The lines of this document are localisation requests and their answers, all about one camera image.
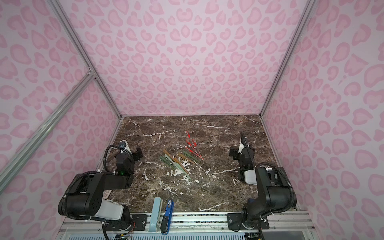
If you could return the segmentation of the red pen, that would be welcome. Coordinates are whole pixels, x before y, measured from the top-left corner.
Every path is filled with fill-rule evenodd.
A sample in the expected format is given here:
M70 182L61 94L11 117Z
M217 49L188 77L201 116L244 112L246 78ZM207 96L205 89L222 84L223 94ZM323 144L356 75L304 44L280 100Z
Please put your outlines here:
M188 148L188 147L185 147L190 153L192 153L193 155L197 156L198 158L200 159L203 159L202 156L200 156L198 153L196 153L194 150Z
M187 134L187 139L193 139L189 132L186 131L186 134Z
M197 143L194 139L186 139L186 142L190 146L190 148L193 149L193 151L198 152Z

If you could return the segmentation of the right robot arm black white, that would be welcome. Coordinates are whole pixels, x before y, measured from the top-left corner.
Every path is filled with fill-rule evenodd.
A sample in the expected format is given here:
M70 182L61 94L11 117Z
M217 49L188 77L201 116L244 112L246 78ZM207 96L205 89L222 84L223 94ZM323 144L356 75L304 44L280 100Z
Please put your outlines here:
M272 163L255 165L255 149L243 132L238 147L230 148L229 156L238 161L239 180L257 187L258 196L249 198L239 214L227 214L228 228L231 231L267 230L268 217L284 213L297 204L297 197L284 168Z

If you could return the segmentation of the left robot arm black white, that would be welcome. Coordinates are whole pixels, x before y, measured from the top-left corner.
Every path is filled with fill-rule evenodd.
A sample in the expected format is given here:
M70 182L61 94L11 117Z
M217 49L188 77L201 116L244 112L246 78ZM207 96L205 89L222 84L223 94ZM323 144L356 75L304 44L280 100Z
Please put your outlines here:
M107 167L111 148L120 151L115 155L114 171ZM59 202L59 214L72 220L100 221L121 229L130 227L133 220L129 207L108 202L103 199L103 195L105 191L130 188L134 180L135 163L143 157L140 147L131 152L128 147L121 145L108 146L104 153L104 170L77 174Z

